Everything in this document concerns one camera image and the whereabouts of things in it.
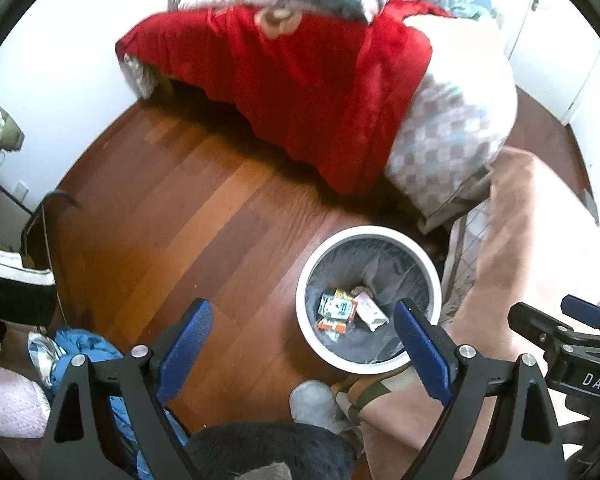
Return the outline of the blue white milk carton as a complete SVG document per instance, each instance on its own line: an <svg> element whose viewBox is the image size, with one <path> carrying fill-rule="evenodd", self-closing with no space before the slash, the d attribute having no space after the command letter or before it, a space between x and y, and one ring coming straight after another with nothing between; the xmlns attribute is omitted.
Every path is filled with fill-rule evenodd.
<svg viewBox="0 0 600 480"><path fill-rule="evenodd" d="M348 294L336 289L332 295L323 294L317 313L322 318L331 318L340 322L350 322L355 317L358 303Z"/></svg>

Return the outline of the white barcode box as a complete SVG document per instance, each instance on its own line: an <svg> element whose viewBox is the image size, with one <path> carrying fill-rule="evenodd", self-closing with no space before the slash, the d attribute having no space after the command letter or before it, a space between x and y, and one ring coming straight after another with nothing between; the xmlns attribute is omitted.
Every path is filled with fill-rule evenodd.
<svg viewBox="0 0 600 480"><path fill-rule="evenodd" d="M351 292L356 302L356 314L373 333L389 323L389 318L376 304L373 294L364 286L355 287Z"/></svg>

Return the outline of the orange noodle packet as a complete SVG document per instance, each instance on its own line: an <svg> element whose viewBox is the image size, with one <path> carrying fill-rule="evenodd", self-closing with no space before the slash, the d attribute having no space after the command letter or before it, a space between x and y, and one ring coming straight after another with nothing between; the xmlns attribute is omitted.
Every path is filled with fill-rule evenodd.
<svg viewBox="0 0 600 480"><path fill-rule="evenodd" d="M338 318L326 318L326 316L323 316L317 321L316 328L330 341L337 342L342 335L347 333L349 322L346 320L338 320Z"/></svg>

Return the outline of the white round trash bin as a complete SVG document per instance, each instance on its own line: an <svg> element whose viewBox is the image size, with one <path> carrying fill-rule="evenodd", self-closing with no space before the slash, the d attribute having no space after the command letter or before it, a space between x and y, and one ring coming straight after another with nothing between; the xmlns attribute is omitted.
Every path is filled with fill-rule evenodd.
<svg viewBox="0 0 600 480"><path fill-rule="evenodd" d="M356 226L309 256L296 290L301 333L326 363L377 375L408 364L394 307L406 300L431 323L441 320L441 283L411 237L383 226Z"/></svg>

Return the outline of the pink and striped tablecloth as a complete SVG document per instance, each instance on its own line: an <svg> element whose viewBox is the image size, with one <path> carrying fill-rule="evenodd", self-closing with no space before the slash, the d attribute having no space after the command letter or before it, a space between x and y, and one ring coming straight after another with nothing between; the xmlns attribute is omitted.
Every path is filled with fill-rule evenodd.
<svg viewBox="0 0 600 480"><path fill-rule="evenodd" d="M566 322L560 303L567 295L600 301L600 229L545 162L504 148L493 164L477 278L445 329L487 358L540 358L538 347L509 329L508 311L522 301ZM332 393L361 431L375 479L401 478L442 412L411 367L349 378L332 386Z"/></svg>

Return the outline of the blue clothing pile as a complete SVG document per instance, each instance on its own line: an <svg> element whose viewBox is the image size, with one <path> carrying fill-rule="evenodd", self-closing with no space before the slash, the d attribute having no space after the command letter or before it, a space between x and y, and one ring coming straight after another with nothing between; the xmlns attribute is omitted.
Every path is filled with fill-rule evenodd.
<svg viewBox="0 0 600 480"><path fill-rule="evenodd" d="M193 366L182 330L122 354L87 330L60 330L50 373L53 404L42 447L44 479L198 479L185 434L166 412Z"/></svg>

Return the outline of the grey slipper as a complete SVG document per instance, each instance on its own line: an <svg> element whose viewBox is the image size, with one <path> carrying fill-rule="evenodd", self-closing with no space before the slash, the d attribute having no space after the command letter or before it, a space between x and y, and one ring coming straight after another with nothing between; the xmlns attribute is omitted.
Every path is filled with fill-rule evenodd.
<svg viewBox="0 0 600 480"><path fill-rule="evenodd" d="M337 404L329 386L318 380L307 380L289 395L291 419L326 429L333 434L343 434L351 429L347 416Z"/></svg>

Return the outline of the bed with checkered sheet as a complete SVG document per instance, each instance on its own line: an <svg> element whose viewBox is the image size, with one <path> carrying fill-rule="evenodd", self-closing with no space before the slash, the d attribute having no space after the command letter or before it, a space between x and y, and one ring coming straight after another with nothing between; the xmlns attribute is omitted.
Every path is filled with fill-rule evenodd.
<svg viewBox="0 0 600 480"><path fill-rule="evenodd" d="M285 30L291 14L323 14L254 8L266 11L266 24L275 30ZM404 23L428 37L432 57L378 180L389 180L412 202L427 232L484 199L491 162L513 129L518 98L494 25L451 14L411 16ZM118 60L143 96L165 79L176 80L132 56Z"/></svg>

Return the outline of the white door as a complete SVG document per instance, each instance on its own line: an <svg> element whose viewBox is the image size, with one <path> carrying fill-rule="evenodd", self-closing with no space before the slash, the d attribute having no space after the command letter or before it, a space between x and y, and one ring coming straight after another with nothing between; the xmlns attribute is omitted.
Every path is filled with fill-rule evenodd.
<svg viewBox="0 0 600 480"><path fill-rule="evenodd" d="M570 0L528 0L507 54L516 85L566 124L600 56L600 38Z"/></svg>

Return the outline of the red blanket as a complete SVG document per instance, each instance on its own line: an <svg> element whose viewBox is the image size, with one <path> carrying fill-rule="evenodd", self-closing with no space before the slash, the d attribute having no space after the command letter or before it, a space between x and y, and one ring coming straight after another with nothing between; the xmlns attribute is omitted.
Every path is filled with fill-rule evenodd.
<svg viewBox="0 0 600 480"><path fill-rule="evenodd" d="M232 6L151 15L116 43L160 73L233 104L261 140L314 167L342 195L381 177L432 57L406 18L449 13L391 0L370 24L294 13L285 30L264 9Z"/></svg>

